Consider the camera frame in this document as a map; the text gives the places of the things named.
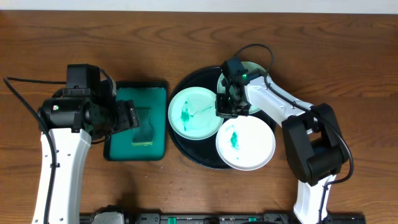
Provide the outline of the green scrubbing sponge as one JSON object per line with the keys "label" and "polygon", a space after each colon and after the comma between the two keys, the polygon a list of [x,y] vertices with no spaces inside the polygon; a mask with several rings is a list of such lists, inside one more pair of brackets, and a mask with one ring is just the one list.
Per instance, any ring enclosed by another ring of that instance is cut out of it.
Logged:
{"label": "green scrubbing sponge", "polygon": [[149,146],[154,141],[154,129],[150,124],[150,108],[138,108],[139,127],[133,129],[133,146]]}

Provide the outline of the mint green plate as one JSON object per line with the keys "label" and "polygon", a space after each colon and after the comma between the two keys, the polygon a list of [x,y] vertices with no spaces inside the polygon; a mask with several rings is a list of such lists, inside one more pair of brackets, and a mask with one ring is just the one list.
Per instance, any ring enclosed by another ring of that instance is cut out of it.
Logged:
{"label": "mint green plate", "polygon": [[189,87],[178,92],[168,108],[172,129],[189,140],[203,140],[214,135],[224,119],[216,115],[216,94],[203,87]]}
{"label": "mint green plate", "polygon": [[[264,67],[262,67],[262,66],[260,66],[259,64],[257,64],[257,63],[254,63],[254,62],[248,62],[248,61],[245,61],[245,62],[242,62],[242,65],[243,65],[243,67],[245,68],[245,69],[247,69],[249,72],[251,72],[251,71],[253,71],[253,70],[255,70],[255,69],[261,69],[262,71],[266,71],[266,69],[264,68]],[[217,93],[225,93],[225,87],[221,84],[221,81],[224,79],[224,75],[221,73],[221,75],[219,76],[219,79],[218,79],[218,82],[217,82],[217,87],[216,87],[216,89],[217,89]],[[250,108],[249,108],[249,114],[254,114],[254,113],[257,113],[258,111],[260,111],[261,109],[260,108],[257,108],[257,107],[255,107],[255,106],[251,106]]]}

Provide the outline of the white plate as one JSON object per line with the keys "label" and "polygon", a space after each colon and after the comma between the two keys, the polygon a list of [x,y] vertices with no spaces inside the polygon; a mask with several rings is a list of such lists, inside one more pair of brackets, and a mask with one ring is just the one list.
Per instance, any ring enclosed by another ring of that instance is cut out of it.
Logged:
{"label": "white plate", "polygon": [[227,120],[216,135],[216,150],[221,159],[237,170],[256,170],[266,165],[275,152],[271,128],[254,116]]}

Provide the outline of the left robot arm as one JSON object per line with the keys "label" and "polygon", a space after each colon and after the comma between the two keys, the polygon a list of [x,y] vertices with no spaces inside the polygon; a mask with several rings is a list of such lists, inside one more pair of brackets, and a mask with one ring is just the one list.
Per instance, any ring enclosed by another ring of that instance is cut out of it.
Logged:
{"label": "left robot arm", "polygon": [[116,99],[116,83],[94,79],[57,91],[39,108],[42,167],[32,223],[78,223],[83,170],[95,141],[134,129],[132,100]]}

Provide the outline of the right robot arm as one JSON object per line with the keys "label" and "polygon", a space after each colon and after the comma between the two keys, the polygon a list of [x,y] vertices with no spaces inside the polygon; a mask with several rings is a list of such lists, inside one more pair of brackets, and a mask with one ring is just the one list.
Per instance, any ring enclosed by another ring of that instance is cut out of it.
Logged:
{"label": "right robot arm", "polygon": [[255,170],[274,155],[276,141],[270,127],[254,116],[255,107],[283,132],[290,169],[298,179],[294,215],[300,223],[321,223],[327,217],[328,190],[352,155],[328,104],[314,106],[277,86],[268,75],[244,73],[221,76],[216,114],[228,120],[216,135],[216,150],[227,165]]}

